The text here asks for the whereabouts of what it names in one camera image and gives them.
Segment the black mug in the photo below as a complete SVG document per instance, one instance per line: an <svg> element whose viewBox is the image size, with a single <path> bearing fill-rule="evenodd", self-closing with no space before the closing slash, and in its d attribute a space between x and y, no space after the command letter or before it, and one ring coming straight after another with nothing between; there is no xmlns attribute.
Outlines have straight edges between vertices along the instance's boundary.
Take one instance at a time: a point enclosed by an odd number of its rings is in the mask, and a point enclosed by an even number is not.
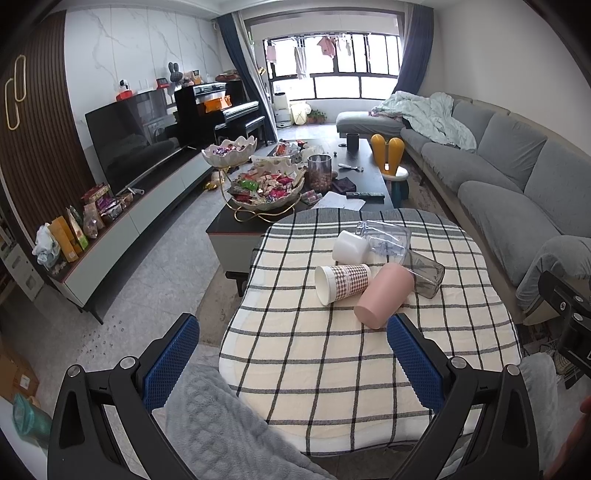
<svg viewBox="0 0 591 480"><path fill-rule="evenodd" d="M359 151L360 136L358 133L346 134L346 149L349 153L356 153Z"/></svg>

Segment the black remote control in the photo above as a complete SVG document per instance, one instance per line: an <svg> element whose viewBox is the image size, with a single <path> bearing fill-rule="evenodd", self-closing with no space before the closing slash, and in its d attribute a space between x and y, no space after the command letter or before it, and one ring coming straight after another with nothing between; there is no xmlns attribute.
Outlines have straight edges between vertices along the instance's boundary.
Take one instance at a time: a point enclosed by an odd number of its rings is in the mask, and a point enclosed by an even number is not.
<svg viewBox="0 0 591 480"><path fill-rule="evenodd" d="M385 195L375 192L346 192L346 198L359 199L372 202L384 202Z"/></svg>

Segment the clear snack jar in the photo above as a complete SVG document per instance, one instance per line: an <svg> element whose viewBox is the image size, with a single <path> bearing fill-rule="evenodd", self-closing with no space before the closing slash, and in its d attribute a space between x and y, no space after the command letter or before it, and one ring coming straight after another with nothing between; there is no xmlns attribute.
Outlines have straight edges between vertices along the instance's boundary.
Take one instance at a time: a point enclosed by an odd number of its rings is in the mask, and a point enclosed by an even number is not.
<svg viewBox="0 0 591 480"><path fill-rule="evenodd" d="M332 188L332 157L315 154L308 157L308 185L311 190L325 194Z"/></svg>

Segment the left blue curtain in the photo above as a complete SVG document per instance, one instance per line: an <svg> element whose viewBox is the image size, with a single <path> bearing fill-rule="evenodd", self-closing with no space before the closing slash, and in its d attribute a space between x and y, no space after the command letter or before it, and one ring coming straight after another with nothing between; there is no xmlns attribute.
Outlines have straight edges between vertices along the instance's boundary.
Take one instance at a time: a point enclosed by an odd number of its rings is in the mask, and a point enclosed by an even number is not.
<svg viewBox="0 0 591 480"><path fill-rule="evenodd" d="M259 110L266 116L264 131L269 141L277 140L276 120L270 96L266 92L263 80L256 65L256 55L252 53L249 31L239 13L228 13L216 19L221 38L235 70L242 78L245 92L252 101L259 102Z"/></svg>

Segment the checkered tablecloth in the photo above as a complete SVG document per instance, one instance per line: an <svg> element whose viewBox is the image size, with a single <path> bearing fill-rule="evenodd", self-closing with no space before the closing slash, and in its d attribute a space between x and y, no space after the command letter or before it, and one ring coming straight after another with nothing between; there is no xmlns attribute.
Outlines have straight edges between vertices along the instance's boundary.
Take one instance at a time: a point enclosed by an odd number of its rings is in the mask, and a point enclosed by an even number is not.
<svg viewBox="0 0 591 480"><path fill-rule="evenodd" d="M221 342L218 369L229 388L312 456L415 442L433 416L386 332L356 320L356 299L325 306L315 293L315 269L332 263L339 233L365 219L363 212L320 209L271 225ZM402 308L422 333L477 369L519 363L514 324L477 243L430 212L397 209L379 219L409 228L412 248L444 266L437 295L411 295Z"/></svg>

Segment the grey bunny plush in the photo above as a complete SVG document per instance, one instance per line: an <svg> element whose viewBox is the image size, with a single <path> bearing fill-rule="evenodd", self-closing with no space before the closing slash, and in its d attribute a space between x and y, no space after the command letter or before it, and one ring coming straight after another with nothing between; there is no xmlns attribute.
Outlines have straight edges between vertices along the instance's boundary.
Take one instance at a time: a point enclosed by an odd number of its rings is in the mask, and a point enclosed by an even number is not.
<svg viewBox="0 0 591 480"><path fill-rule="evenodd" d="M174 85L180 84L183 79L183 73L179 70L179 65L176 62L169 62L167 67L170 83Z"/></svg>

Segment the grey fleece blanket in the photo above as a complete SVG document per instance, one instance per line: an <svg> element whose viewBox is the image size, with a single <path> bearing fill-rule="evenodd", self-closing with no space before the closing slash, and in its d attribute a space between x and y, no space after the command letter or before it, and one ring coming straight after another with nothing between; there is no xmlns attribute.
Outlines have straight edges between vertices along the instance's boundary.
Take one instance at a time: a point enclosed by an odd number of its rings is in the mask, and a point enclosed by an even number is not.
<svg viewBox="0 0 591 480"><path fill-rule="evenodd" d="M185 367L165 404L165 435L198 479L331 479L238 400L216 368Z"/></svg>

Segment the black flat television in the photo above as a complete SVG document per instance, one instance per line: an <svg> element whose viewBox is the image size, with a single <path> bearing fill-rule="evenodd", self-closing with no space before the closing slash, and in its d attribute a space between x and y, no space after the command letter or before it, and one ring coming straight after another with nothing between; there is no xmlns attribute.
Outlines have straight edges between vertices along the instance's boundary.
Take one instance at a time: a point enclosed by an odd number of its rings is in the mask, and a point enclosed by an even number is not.
<svg viewBox="0 0 591 480"><path fill-rule="evenodd" d="M165 94L152 90L85 114L98 161L118 193L181 149Z"/></svg>

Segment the window with hanging laundry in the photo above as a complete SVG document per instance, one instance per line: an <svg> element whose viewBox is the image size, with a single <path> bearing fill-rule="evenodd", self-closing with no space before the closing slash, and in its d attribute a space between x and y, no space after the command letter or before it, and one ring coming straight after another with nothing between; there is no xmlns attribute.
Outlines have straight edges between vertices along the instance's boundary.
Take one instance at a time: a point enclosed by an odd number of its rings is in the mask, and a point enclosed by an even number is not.
<svg viewBox="0 0 591 480"><path fill-rule="evenodd" d="M263 40L274 94L290 100L383 100L397 86L403 42L392 34L344 32Z"/></svg>

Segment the light green blanket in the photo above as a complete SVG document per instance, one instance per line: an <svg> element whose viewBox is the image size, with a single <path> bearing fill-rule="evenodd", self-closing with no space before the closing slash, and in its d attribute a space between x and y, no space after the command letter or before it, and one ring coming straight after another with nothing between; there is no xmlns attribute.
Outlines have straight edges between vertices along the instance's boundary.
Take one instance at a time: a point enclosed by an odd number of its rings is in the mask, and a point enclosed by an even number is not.
<svg viewBox="0 0 591 480"><path fill-rule="evenodd" d="M370 110L372 116L401 118L413 130L431 141L461 150L475 150L477 141L472 131L453 117L454 99L444 92L423 97L405 91L394 92Z"/></svg>

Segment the clear grey square glass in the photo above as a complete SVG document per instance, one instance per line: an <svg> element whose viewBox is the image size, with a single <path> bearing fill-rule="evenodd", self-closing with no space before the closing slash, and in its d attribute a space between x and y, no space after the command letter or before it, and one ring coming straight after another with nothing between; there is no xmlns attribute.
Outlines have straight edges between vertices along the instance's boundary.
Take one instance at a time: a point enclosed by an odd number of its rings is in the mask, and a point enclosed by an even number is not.
<svg viewBox="0 0 591 480"><path fill-rule="evenodd" d="M439 292L445 276L445 267L413 250L406 253L402 266L414 277L414 291L433 299Z"/></svg>

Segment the pink plastic cup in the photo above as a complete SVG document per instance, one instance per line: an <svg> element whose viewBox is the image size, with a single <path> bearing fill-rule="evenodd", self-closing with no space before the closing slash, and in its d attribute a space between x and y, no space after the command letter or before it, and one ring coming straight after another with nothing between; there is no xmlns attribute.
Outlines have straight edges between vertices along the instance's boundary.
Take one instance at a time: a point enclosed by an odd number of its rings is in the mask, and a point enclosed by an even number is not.
<svg viewBox="0 0 591 480"><path fill-rule="evenodd" d="M387 263L370 281L353 313L370 329L384 327L414 291L414 275L396 263Z"/></svg>

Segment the grey sectional sofa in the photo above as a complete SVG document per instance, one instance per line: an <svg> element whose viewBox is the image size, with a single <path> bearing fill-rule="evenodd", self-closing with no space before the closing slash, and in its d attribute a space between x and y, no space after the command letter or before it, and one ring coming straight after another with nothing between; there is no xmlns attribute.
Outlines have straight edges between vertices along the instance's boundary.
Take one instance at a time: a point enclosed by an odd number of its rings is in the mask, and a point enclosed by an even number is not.
<svg viewBox="0 0 591 480"><path fill-rule="evenodd" d="M538 293L549 270L590 292L590 158L555 132L476 99L454 96L453 118L474 135L461 150L416 132L407 120L339 113L346 137L400 138L445 208L477 242L493 287L515 323L555 317Z"/></svg>

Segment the white paper sheet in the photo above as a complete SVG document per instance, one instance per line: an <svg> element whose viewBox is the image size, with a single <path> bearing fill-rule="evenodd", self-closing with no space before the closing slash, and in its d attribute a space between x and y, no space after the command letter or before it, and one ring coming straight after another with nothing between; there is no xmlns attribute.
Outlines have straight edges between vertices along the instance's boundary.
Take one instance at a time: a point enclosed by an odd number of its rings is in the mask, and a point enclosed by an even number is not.
<svg viewBox="0 0 591 480"><path fill-rule="evenodd" d="M366 201L363 199L349 199L346 195L338 194L335 192L328 192L317 203L312 209L345 209L351 211L360 211L363 206L366 205Z"/></svg>

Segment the black upright piano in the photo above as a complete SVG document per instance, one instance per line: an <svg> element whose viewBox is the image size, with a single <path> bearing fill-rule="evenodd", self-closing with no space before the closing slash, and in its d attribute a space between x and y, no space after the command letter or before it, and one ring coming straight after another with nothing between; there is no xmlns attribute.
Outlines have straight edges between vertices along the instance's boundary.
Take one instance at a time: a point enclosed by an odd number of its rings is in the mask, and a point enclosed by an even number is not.
<svg viewBox="0 0 591 480"><path fill-rule="evenodd" d="M174 102L175 135L181 146L197 150L219 145L214 137L215 126L235 118L263 115L259 102L246 96L242 80L179 87Z"/></svg>

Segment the white plastic bag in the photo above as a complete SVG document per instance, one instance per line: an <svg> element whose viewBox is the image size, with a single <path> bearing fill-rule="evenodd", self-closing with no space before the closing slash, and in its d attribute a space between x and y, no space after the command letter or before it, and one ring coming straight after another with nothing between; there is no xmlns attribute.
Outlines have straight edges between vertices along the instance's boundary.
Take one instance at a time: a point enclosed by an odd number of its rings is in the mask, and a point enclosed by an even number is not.
<svg viewBox="0 0 591 480"><path fill-rule="evenodd" d="M32 250L37 263L46 269L50 269L59 259L60 253L60 245L53 237L49 224L41 225L36 232L35 246Z"/></svg>

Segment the white tv cabinet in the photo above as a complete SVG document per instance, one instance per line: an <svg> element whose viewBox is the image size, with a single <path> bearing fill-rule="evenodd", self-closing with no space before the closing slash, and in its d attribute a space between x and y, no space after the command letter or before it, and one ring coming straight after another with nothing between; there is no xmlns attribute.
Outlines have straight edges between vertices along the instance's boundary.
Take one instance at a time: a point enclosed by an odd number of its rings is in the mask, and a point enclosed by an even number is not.
<svg viewBox="0 0 591 480"><path fill-rule="evenodd" d="M111 269L140 236L181 200L205 177L211 166L204 156L184 147L139 177L128 188L134 200L93 241L65 277L54 282L60 293L79 311L102 318L95 310L95 291Z"/></svg>

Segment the right blue curtain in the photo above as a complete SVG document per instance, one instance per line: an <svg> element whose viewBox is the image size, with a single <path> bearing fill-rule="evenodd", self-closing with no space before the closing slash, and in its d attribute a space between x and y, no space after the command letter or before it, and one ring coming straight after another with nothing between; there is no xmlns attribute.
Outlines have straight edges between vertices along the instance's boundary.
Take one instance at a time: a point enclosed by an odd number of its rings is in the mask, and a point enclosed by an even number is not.
<svg viewBox="0 0 591 480"><path fill-rule="evenodd" d="M410 27L405 35L404 55L394 93L417 94L425 79L431 58L435 31L435 11L414 5Z"/></svg>

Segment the piano bench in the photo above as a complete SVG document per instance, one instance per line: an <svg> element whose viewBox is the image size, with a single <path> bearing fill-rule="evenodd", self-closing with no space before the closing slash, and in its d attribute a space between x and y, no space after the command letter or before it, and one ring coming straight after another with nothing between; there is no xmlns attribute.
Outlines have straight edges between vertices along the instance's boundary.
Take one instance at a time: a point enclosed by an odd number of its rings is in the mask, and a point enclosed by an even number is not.
<svg viewBox="0 0 591 480"><path fill-rule="evenodd" d="M214 128L214 137L217 144L221 144L223 140L235 140L238 136L249 138L253 136L256 138L259 146L267 145L266 130L264 130L264 120L266 117L260 116L246 116L235 118L219 124Z"/></svg>

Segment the white plastic cup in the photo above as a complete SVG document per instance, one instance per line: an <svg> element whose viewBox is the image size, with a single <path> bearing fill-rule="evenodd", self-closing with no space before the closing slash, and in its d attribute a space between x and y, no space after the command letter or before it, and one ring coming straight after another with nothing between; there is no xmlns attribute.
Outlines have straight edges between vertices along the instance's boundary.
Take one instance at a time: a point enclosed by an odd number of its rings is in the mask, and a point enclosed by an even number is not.
<svg viewBox="0 0 591 480"><path fill-rule="evenodd" d="M366 238L349 231L339 232L334 247L332 258L335 262L346 265L363 264L370 253L370 243Z"/></svg>

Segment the large shell candy bowl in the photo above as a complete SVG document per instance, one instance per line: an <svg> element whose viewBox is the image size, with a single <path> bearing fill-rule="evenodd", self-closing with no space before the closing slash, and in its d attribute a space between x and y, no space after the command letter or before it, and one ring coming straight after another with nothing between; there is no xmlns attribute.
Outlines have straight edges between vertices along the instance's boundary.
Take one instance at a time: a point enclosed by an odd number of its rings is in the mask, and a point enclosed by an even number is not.
<svg viewBox="0 0 591 480"><path fill-rule="evenodd" d="M288 157L256 157L231 181L228 195L238 207L256 213L290 207L301 198L306 173Z"/></svg>

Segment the small shell candy bowl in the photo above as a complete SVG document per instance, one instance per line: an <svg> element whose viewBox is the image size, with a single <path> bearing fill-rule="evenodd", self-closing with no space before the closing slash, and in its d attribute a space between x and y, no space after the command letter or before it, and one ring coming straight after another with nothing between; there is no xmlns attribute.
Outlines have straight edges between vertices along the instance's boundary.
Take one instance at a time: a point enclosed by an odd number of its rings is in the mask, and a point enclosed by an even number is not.
<svg viewBox="0 0 591 480"><path fill-rule="evenodd" d="M257 139L250 135L249 138L239 136L236 140L225 139L221 145L206 147L201 150L205 161L214 168L222 169L242 165L253 152L256 151Z"/></svg>

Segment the orange snack box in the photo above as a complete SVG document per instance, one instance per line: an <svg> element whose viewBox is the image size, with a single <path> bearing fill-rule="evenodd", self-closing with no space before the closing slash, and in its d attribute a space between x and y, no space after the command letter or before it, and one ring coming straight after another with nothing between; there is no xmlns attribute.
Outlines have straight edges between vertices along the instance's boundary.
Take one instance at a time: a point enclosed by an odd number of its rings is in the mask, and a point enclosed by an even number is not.
<svg viewBox="0 0 591 480"><path fill-rule="evenodd" d="M57 241L60 249L69 263L76 262L79 259L76 250L76 242L70 228L68 227L63 216L55 218L49 225L49 230L54 239Z"/></svg>

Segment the blue curtain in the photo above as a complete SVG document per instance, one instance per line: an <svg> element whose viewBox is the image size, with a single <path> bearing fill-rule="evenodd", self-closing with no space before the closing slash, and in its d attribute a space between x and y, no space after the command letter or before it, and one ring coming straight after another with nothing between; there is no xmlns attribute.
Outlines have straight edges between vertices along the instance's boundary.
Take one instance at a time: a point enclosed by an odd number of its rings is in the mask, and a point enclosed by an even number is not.
<svg viewBox="0 0 591 480"><path fill-rule="evenodd" d="M414 5L410 27L405 35L404 55L394 93L417 94L425 79L431 58L435 31L435 11Z"/></svg>
<svg viewBox="0 0 591 480"><path fill-rule="evenodd" d="M252 53L249 31L239 13L228 13L216 19L221 38L235 70L242 78L245 92L252 101L259 102L259 110L266 116L264 131L269 141L277 140L276 120L270 96L266 92L263 80L256 65L256 55Z"/></svg>

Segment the patterned paper cup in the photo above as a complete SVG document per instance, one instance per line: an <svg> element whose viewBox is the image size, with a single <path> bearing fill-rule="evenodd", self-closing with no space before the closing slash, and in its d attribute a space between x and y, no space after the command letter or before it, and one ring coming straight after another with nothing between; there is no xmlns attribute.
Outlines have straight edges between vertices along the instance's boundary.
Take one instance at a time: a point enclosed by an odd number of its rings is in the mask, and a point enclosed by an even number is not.
<svg viewBox="0 0 591 480"><path fill-rule="evenodd" d="M363 293L372 278L366 264L318 266L315 268L315 292L322 305L327 306Z"/></svg>

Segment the yellow eared kids stool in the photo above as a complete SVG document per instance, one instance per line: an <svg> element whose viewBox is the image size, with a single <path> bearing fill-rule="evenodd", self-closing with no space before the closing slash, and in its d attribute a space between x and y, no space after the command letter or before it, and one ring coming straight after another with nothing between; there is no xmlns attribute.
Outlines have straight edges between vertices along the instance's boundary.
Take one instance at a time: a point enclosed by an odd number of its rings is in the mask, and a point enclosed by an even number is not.
<svg viewBox="0 0 591 480"><path fill-rule="evenodd" d="M374 160L390 189L394 208L401 208L402 203L409 199L409 171L402 166L406 150L401 138L386 140L381 134L370 137Z"/></svg>

